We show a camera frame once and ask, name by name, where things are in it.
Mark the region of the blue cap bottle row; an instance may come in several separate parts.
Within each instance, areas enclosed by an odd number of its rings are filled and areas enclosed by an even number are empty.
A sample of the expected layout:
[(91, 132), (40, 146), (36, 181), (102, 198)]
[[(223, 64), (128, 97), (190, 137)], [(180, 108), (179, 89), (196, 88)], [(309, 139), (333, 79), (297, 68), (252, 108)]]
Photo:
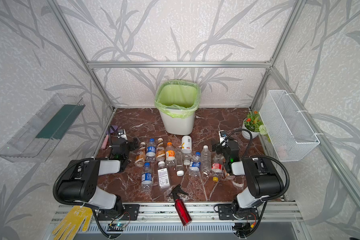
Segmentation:
[(151, 138), (147, 144), (146, 150), (146, 162), (154, 163), (156, 160), (156, 142), (155, 139)]

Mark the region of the brown coffee bottle cream cap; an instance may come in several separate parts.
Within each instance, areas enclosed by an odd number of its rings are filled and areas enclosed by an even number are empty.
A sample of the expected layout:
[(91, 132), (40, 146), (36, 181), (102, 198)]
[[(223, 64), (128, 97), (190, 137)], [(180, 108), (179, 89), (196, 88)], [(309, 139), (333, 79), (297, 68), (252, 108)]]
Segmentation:
[(163, 138), (158, 138), (158, 144), (156, 147), (156, 160), (157, 162), (164, 162), (166, 159), (166, 152), (164, 147)]

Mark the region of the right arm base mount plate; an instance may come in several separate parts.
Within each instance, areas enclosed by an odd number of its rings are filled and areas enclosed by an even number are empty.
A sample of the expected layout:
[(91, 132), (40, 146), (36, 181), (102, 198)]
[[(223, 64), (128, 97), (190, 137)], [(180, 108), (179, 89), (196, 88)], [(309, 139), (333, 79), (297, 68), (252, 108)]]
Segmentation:
[(219, 220), (246, 220), (257, 221), (259, 219), (259, 211), (257, 208), (240, 208), (238, 205), (231, 204), (217, 204), (214, 210), (218, 213)]

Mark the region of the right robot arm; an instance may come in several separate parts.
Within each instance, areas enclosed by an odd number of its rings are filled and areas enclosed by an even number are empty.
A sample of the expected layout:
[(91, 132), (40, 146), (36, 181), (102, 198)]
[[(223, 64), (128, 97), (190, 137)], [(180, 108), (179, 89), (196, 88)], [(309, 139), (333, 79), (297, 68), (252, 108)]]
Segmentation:
[(249, 156), (249, 147), (239, 157), (237, 141), (212, 146), (216, 154), (225, 158), (227, 173), (245, 176), (247, 183), (231, 204), (215, 205), (220, 220), (260, 219), (258, 207), (283, 196), (290, 186), (288, 170), (279, 160), (265, 155)]

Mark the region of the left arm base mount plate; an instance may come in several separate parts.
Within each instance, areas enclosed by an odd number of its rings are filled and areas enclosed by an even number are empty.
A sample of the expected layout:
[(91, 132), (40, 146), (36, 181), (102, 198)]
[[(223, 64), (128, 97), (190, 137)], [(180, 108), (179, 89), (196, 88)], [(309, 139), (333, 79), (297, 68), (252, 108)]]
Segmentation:
[(100, 210), (97, 217), (99, 221), (136, 221), (139, 209), (139, 204), (123, 204), (119, 210)]

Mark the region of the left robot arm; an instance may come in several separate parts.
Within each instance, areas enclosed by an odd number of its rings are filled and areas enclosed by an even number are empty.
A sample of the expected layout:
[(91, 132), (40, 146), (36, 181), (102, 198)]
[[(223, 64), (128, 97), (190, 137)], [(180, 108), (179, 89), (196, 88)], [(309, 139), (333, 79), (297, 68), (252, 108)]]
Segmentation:
[(118, 138), (111, 145), (110, 158), (72, 160), (56, 179), (53, 196), (63, 205), (83, 206), (119, 216), (125, 212), (121, 197), (98, 187), (99, 176), (122, 173), (130, 152), (139, 147), (137, 138)]

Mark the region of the small blue cap bottle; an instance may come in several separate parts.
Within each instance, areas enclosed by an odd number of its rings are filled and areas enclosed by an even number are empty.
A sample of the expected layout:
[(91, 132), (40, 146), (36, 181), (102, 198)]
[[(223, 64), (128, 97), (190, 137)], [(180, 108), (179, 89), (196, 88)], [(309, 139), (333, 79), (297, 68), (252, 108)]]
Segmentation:
[(188, 169), (188, 173), (191, 177), (197, 177), (200, 175), (200, 168), (201, 168), (200, 157), (201, 157), (201, 153), (196, 152), (191, 158), (191, 162)]

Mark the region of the brown bottle near right arm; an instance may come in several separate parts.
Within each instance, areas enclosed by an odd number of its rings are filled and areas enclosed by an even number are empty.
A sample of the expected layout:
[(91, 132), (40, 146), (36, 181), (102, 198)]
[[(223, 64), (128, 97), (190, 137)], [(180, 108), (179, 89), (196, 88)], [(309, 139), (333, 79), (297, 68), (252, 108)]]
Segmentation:
[(235, 179), (235, 175), (229, 174), (225, 168), (223, 168), (223, 179), (225, 180), (234, 180)]

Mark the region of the white label yogurt bottle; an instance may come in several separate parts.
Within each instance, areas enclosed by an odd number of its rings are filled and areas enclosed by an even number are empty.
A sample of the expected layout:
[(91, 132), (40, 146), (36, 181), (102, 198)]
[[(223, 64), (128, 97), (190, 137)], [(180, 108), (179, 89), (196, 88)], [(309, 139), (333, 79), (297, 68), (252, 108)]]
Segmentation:
[(192, 153), (192, 138), (190, 136), (182, 137), (181, 149), (182, 149), (182, 153), (184, 154)]

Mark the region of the blue label bottle front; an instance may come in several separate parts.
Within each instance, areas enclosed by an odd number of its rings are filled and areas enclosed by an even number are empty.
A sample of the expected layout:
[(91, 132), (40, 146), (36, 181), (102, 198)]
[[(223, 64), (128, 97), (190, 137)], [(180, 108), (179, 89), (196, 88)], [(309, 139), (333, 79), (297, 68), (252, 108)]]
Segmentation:
[(153, 186), (153, 172), (150, 163), (145, 163), (141, 175), (141, 187), (144, 192), (150, 192)]

